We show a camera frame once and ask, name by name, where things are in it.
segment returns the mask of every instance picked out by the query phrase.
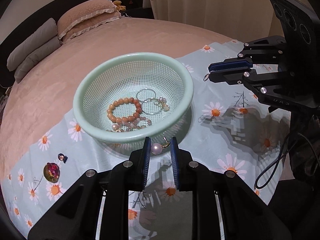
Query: mint green bowl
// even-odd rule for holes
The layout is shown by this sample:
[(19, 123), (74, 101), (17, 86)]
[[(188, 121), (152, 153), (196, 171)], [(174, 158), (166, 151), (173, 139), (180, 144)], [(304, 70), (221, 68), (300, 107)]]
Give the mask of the mint green bowl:
[[(112, 130), (113, 125), (107, 116), (108, 106), (120, 98), (136, 98), (137, 92), (145, 88), (153, 89), (157, 98), (166, 98), (170, 110), (154, 115), (141, 114), (152, 121), (152, 125), (146, 128), (107, 131)], [(178, 132), (178, 124), (183, 123), (191, 104), (193, 90), (189, 71), (177, 60), (149, 52), (127, 54), (102, 63), (82, 80), (74, 96), (73, 111), (81, 128), (99, 141), (130, 144), (144, 141), (149, 136), (153, 141), (163, 142), (163, 136), (170, 139)], [(151, 90), (142, 94), (153, 96)], [(143, 105), (143, 110), (152, 113), (156, 112), (155, 107), (148, 103)], [(120, 105), (113, 111), (118, 117), (134, 112), (133, 104)]]

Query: headboard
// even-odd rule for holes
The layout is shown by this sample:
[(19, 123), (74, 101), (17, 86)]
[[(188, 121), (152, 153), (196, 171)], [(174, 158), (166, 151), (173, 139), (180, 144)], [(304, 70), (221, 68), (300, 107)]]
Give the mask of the headboard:
[[(53, 18), (57, 22), (66, 11), (85, 1), (88, 0), (54, 0), (37, 10), (16, 27), (0, 44), (0, 85), (10, 87), (15, 81), (14, 71), (9, 72), (7, 69), (7, 59), (19, 44), (34, 33), (49, 18)], [(142, 1), (133, 0), (131, 8), (132, 6), (134, 8), (142, 7)]]

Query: pink bedspread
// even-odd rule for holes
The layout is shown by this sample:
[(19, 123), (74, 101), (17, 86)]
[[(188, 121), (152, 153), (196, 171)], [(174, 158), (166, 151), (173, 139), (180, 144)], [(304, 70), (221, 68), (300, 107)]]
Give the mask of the pink bedspread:
[(0, 179), (72, 108), (79, 83), (102, 62), (133, 52), (177, 58), (206, 44), (230, 40), (190, 25), (122, 18), (62, 45), (12, 88), (0, 130)]

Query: light blue cloth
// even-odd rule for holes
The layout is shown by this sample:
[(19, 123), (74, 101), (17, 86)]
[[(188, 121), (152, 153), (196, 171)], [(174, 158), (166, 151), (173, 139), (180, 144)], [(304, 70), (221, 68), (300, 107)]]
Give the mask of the light blue cloth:
[[(256, 177), (279, 153), (289, 129), (289, 112), (278, 109), (269, 114), (268, 106), (260, 104), (243, 85), (203, 81), (210, 63), (236, 57), (242, 48), (243, 44), (235, 40), (223, 45), (212, 43), (177, 59), (189, 70), (195, 87), (187, 121), (177, 138), (180, 148), (190, 151), (194, 160), (214, 171), (236, 170), (255, 190)], [(255, 68), (259, 73), (276, 71), (274, 65)], [(11, 179), (1, 182), (9, 216), (23, 235), (27, 236), (30, 226), (86, 170), (111, 170), (128, 159), (130, 150), (96, 141), (79, 129), (71, 109), (44, 138), (30, 146), (11, 170)], [(58, 160), (59, 153), (68, 157), (66, 163)], [(48, 162), (60, 167), (57, 184), (42, 178)], [(270, 183), (255, 190), (265, 203), (270, 201), (281, 171), (280, 165)], [(261, 178), (260, 185), (270, 173)], [(191, 215), (191, 192), (174, 189), (170, 153), (152, 156), (144, 194), (131, 192), (129, 196), (130, 239), (191, 239)]]

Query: basket rim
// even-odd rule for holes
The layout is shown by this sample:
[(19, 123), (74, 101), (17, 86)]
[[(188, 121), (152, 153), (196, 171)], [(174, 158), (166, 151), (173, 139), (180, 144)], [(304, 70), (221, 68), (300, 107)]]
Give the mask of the basket rim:
[[(103, 72), (106, 70), (114, 67), (115, 65), (119, 65), (125, 62), (130, 61), (138, 61), (138, 60), (153, 60), (157, 62), (161, 62), (166, 64), (170, 68), (172, 68), (178, 76), (180, 76), (183, 84), (183, 96), (180, 103), (177, 105), (175, 110), (165, 117), (161, 122), (158, 122), (155, 125), (148, 126), (146, 128), (129, 131), (129, 132), (122, 132), (122, 133), (115, 133), (101, 130), (90, 124), (83, 112), (83, 100), (84, 95), (91, 85), (91, 83)], [(162, 55), (159, 53), (153, 52), (137, 52), (137, 53), (130, 53), (121, 55), (115, 58), (112, 58), (108, 61), (103, 62), (96, 68), (94, 68), (79, 84), (76, 93), (73, 99), (73, 112), (78, 122), (79, 126), (90, 136), (93, 138), (107, 142), (107, 143), (133, 143), (140, 140), (144, 140), (146, 136), (154, 137), (157, 136), (168, 128), (173, 126), (187, 111), (189, 108), (194, 92), (194, 85), (192, 77), (189, 71), (176, 59)]]

